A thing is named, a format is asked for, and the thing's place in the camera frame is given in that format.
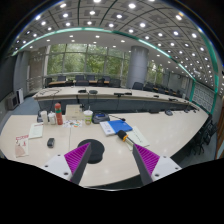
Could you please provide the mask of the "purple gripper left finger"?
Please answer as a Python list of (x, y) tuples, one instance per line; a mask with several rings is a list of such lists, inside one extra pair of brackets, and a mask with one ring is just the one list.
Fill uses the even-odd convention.
[(70, 179), (72, 183), (79, 184), (91, 152), (91, 144), (87, 143), (64, 155), (72, 173)]

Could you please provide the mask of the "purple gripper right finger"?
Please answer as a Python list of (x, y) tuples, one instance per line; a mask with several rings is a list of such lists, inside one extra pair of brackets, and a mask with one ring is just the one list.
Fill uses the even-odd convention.
[(133, 145), (132, 153), (140, 172), (143, 185), (152, 183), (152, 173), (160, 159), (160, 156), (137, 144)]

